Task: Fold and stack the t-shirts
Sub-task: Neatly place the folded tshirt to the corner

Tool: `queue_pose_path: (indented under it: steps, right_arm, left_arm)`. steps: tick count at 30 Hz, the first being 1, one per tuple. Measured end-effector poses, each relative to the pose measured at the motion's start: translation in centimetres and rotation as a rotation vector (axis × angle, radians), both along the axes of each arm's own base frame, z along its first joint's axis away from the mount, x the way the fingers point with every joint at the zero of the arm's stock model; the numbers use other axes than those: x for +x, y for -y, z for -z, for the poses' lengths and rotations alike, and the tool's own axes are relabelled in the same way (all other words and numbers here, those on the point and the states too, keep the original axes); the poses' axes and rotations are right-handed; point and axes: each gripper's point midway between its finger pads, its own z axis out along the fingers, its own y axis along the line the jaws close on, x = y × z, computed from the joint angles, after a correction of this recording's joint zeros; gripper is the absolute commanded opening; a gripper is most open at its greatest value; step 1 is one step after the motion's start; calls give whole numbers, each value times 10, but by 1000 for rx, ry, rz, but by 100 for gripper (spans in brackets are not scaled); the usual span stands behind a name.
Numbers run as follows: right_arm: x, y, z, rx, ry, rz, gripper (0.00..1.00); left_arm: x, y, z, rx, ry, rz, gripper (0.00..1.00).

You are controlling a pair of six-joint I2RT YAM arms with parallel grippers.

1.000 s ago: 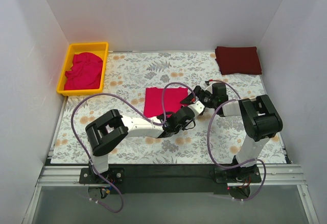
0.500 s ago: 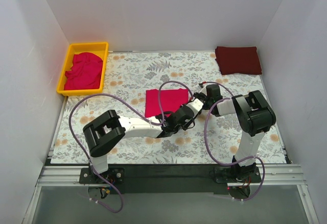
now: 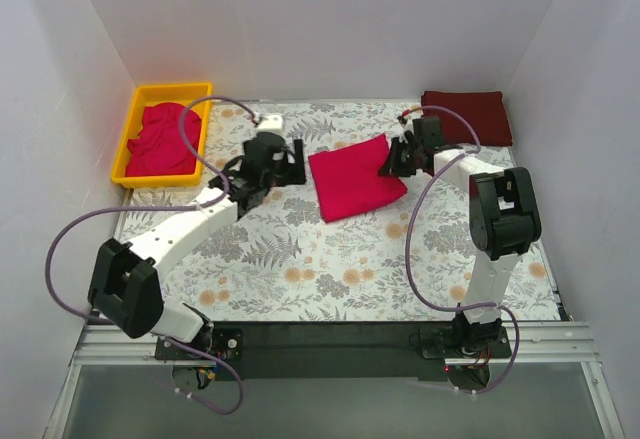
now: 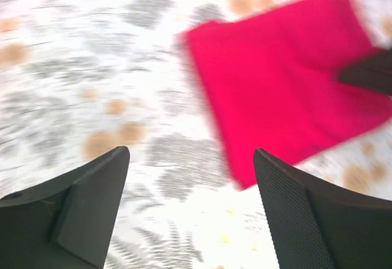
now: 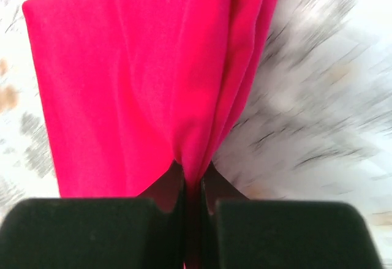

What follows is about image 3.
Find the bright red t-shirt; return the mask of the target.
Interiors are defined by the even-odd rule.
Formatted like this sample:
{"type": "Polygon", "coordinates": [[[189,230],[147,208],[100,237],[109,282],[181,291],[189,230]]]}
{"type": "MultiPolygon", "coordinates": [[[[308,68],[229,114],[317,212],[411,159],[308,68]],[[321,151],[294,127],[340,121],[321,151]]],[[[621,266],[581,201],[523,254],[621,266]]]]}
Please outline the bright red t-shirt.
{"type": "Polygon", "coordinates": [[[386,207],[406,195],[396,177],[379,176],[390,152],[384,134],[309,157],[320,215],[326,223],[386,207]]]}

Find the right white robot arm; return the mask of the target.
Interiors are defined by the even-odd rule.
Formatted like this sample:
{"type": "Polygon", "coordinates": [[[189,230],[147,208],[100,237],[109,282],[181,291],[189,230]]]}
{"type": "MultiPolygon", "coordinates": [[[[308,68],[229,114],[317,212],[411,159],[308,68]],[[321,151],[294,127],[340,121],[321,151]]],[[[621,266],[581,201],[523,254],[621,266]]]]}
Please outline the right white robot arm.
{"type": "Polygon", "coordinates": [[[476,249],[471,281],[463,301],[449,308],[452,321],[419,339],[429,352],[475,356],[501,340],[504,295],[513,270],[542,232],[530,173],[500,168],[444,139],[438,106],[415,117],[398,117],[402,133],[393,138],[378,173],[406,178],[419,171],[443,179],[468,195],[469,233],[476,249]]]}

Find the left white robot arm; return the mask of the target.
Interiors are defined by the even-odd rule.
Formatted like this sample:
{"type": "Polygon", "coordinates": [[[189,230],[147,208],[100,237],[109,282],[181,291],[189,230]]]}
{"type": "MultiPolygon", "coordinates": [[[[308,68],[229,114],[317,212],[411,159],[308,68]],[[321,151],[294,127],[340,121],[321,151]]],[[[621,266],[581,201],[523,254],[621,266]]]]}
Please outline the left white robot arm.
{"type": "Polygon", "coordinates": [[[127,336],[171,338],[193,359],[213,345],[213,322],[186,303],[166,296],[161,282],[201,243],[261,205],[274,187],[306,182],[304,143],[291,145],[274,132],[243,144],[188,206],[125,243],[110,239],[97,254],[89,303],[127,336]]]}

